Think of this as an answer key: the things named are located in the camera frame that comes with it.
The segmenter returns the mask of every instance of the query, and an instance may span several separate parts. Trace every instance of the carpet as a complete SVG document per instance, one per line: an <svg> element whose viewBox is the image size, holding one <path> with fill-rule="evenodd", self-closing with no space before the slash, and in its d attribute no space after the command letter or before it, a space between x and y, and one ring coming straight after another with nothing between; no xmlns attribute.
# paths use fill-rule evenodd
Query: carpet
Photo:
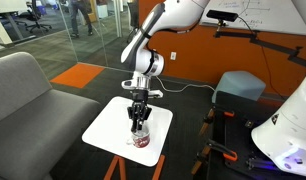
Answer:
<svg viewBox="0 0 306 180"><path fill-rule="evenodd" d="M78 63L52 79L50 82L83 88L103 70L103 67Z"/></svg>

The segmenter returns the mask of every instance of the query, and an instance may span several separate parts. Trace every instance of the couch cushion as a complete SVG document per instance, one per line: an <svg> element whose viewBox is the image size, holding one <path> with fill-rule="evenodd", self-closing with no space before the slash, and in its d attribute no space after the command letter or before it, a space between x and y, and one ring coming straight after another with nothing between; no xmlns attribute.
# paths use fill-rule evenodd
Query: couch cushion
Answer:
<svg viewBox="0 0 306 180"><path fill-rule="evenodd" d="M0 121L0 176L42 179L100 107L96 101L49 90Z"/></svg>
<svg viewBox="0 0 306 180"><path fill-rule="evenodd" d="M0 58L0 120L49 89L50 83L30 54Z"/></svg>

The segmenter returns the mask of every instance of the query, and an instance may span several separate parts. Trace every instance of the person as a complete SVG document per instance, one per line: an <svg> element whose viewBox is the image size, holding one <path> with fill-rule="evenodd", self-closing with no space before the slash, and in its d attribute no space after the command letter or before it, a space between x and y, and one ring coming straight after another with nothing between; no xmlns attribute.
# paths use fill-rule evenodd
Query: person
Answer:
<svg viewBox="0 0 306 180"><path fill-rule="evenodd" d="M69 9L70 9L70 14L71 14L71 23L72 23L72 34L71 37L72 38L79 38L79 30L77 27L77 21L76 21L76 15L78 10L81 11L82 15L84 16L84 19L87 23L88 26L88 35L92 36L93 32L92 32L92 24L90 21L90 18L87 14L87 10L86 10L86 0L70 0L69 1Z"/></svg>

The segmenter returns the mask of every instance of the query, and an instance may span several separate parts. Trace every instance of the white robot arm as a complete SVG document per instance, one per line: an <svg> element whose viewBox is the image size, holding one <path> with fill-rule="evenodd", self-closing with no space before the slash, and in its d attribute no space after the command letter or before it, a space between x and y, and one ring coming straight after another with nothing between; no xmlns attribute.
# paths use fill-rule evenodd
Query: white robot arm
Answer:
<svg viewBox="0 0 306 180"><path fill-rule="evenodd" d="M151 111L146 106L149 96L162 97L160 91L150 91L151 76L158 76L164 68L164 58L153 50L144 49L157 31L184 28L197 22L209 0L166 0L157 4L147 16L140 31L124 49L121 62L134 71L131 80L123 81L122 87L133 91L133 105L128 108L133 120L131 131L141 130L144 120Z"/></svg>

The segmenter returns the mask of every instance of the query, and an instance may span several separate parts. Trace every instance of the cup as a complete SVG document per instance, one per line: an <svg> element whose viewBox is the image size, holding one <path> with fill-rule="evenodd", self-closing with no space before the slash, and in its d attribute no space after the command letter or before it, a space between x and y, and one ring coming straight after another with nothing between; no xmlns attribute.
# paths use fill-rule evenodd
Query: cup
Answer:
<svg viewBox="0 0 306 180"><path fill-rule="evenodd" d="M150 132L147 125L142 125L142 130L132 133L131 137L126 142L129 145L134 145L137 148L143 148L150 143Z"/></svg>

